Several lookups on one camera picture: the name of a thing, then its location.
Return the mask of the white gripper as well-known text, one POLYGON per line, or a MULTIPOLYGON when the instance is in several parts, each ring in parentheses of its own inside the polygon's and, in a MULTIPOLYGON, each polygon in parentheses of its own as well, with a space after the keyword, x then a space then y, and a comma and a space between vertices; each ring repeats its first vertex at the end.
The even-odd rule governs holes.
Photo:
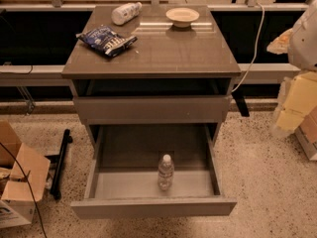
MULTIPOLYGON (((268 44, 266 50, 275 55, 286 54, 291 35, 291 29, 284 31, 268 44)), ((272 135, 285 138, 293 134, 316 106, 316 72, 304 71, 293 78, 286 77, 280 85, 277 106, 272 115, 272 135)))

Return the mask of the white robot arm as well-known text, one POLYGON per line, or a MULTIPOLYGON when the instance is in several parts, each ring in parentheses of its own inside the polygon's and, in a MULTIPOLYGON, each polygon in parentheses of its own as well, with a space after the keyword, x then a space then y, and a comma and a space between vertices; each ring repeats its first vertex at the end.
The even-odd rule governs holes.
POLYGON ((285 138, 317 106, 317 1, 266 50, 276 55, 287 54, 288 62, 300 69, 296 76, 286 77, 281 83, 272 116, 272 135, 285 138))

